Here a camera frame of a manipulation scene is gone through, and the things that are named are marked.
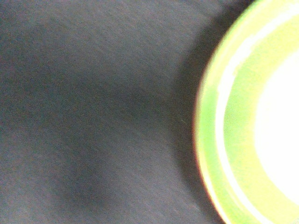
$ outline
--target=lime green ring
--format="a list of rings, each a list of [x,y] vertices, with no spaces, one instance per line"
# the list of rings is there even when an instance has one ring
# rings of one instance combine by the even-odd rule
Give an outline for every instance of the lime green ring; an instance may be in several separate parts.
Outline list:
[[[255,205],[259,201],[252,203],[254,197],[244,194],[243,189],[239,187],[240,183],[232,183],[237,179],[235,173],[231,172],[228,174],[223,169],[223,158],[229,157],[229,155],[224,156],[220,153],[219,144],[217,143],[219,141],[216,139],[216,135],[218,135],[217,130],[219,130],[217,126],[219,126],[221,130],[224,130],[224,127],[229,125],[224,119],[222,124],[217,122],[216,113],[217,110],[219,110],[219,105],[217,104],[220,94],[218,94],[218,91],[223,82],[223,74],[228,72],[228,80],[224,82],[223,88],[226,88],[228,83],[231,83],[232,86],[234,84],[234,79],[229,80],[230,74],[228,71],[228,67],[233,61],[232,58],[236,57],[238,64],[232,66],[234,69],[230,71],[231,73],[236,70],[237,66],[242,67],[242,63],[249,57],[250,48],[253,47],[250,43],[250,37],[253,37],[251,40],[253,40],[254,44],[256,44],[258,40],[254,39],[254,37],[258,36],[259,39],[263,40],[271,32],[274,32],[276,27],[273,26],[272,28],[274,29],[271,30],[271,24],[273,24],[274,19],[280,18],[279,20],[276,19],[276,23],[280,23],[280,25],[288,21],[287,17],[279,17],[283,12],[290,15],[290,17],[292,14],[299,14],[298,4],[298,0],[260,0],[254,2],[223,38],[221,45],[216,50],[207,67],[202,85],[200,85],[194,115],[193,133],[195,153],[207,191],[221,217],[228,224],[285,224],[290,223],[299,216],[299,207],[292,203],[286,203],[287,208],[291,209],[291,211],[287,212],[288,214],[285,217],[279,216],[279,211],[273,210],[267,212],[265,211],[265,207],[262,208],[260,206],[257,208]],[[265,26],[268,26],[268,33],[261,32],[261,30],[266,30],[263,29]],[[231,96],[227,96],[227,99],[224,99],[224,101],[226,100],[226,102],[228,102],[230,97]],[[265,184],[267,187],[270,185],[267,181],[265,181]]]

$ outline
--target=table surface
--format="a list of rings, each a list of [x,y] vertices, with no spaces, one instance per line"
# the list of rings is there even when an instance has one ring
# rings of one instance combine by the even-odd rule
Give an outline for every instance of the table surface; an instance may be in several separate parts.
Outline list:
[[[3,1],[0,223],[221,224],[193,103],[249,2]]]

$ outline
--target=dark gray surface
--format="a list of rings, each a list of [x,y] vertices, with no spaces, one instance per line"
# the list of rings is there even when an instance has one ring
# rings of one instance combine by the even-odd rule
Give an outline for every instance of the dark gray surface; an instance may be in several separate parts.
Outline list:
[[[192,107],[248,3],[2,1],[0,223],[220,224]]]

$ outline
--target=green bowl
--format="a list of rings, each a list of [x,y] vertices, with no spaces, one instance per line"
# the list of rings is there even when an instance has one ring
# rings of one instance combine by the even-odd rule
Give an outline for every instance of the green bowl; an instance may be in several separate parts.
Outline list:
[[[193,137],[227,224],[299,223],[299,0],[257,0],[214,53]]]

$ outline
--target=white plate center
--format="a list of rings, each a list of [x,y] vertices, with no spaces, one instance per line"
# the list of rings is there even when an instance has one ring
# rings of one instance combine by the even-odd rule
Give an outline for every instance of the white plate center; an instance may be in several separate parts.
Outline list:
[[[284,61],[261,95],[255,147],[271,181],[299,205],[299,51]]]

